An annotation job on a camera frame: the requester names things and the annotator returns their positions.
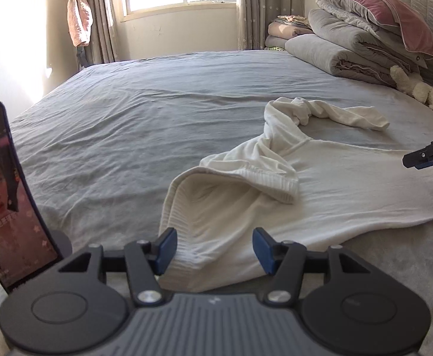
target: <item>gray curtain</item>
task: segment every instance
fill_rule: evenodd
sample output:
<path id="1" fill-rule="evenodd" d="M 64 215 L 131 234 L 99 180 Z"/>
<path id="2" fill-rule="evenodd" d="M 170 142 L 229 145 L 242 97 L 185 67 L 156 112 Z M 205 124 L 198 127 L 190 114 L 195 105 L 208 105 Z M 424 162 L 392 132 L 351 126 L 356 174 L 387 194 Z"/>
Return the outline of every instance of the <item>gray curtain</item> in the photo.
<path id="1" fill-rule="evenodd" d="M 304 0 L 237 0 L 239 49 L 263 49 L 278 15 L 304 15 Z"/>
<path id="2" fill-rule="evenodd" d="M 93 15 L 90 44 L 84 47 L 89 64 L 119 61 L 118 35 L 112 0 L 87 0 Z"/>

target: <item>window frame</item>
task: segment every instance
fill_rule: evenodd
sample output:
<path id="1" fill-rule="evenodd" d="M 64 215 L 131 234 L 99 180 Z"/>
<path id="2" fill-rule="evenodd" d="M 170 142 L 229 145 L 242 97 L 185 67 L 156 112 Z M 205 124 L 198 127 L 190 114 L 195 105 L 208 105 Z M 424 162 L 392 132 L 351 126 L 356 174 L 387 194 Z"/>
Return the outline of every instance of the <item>window frame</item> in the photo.
<path id="1" fill-rule="evenodd" d="M 121 21 L 133 20 L 139 17 L 146 17 L 170 12 L 179 12 L 184 10 L 195 9 L 214 9 L 214 8 L 235 8 L 236 0 L 203 0 L 191 1 L 184 0 L 178 4 L 161 5 L 159 7 L 151 7 L 137 10 L 130 10 L 129 0 L 122 0 L 122 13 Z"/>

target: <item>white sweater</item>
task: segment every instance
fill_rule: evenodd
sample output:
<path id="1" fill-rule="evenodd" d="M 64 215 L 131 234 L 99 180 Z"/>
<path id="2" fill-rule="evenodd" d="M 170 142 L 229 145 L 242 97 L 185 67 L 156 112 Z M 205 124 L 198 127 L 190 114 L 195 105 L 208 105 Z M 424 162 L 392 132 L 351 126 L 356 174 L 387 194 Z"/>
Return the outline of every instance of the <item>white sweater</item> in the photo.
<path id="1" fill-rule="evenodd" d="M 160 232 L 176 228 L 178 249 L 163 287 L 202 291 L 263 275 L 251 246 L 258 226 L 277 241 L 325 250 L 433 219 L 433 166 L 406 169 L 406 151 L 309 138 L 298 126 L 311 115 L 379 131 L 389 125 L 374 107 L 269 102 L 262 135 L 204 158 L 170 185 Z"/>

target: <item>phone screen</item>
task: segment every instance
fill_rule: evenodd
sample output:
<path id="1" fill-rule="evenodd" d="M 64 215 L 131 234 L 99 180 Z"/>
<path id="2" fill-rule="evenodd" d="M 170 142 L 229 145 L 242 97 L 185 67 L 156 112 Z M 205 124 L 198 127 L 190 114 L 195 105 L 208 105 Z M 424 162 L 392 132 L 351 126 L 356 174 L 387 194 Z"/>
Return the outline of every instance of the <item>phone screen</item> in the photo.
<path id="1" fill-rule="evenodd" d="M 59 260 L 26 185 L 0 103 L 0 283 L 10 292 Z"/>

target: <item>stuffed animal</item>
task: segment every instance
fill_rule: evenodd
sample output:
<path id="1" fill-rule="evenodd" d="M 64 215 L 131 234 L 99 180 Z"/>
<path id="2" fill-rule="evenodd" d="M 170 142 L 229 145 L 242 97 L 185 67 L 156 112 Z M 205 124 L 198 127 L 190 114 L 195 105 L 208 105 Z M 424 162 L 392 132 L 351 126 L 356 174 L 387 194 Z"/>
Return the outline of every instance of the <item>stuffed animal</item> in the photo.
<path id="1" fill-rule="evenodd" d="M 408 76 L 400 66 L 394 65 L 390 69 L 390 74 L 399 91 L 412 96 L 433 110 L 433 87 L 424 83 L 419 73 L 411 73 Z"/>

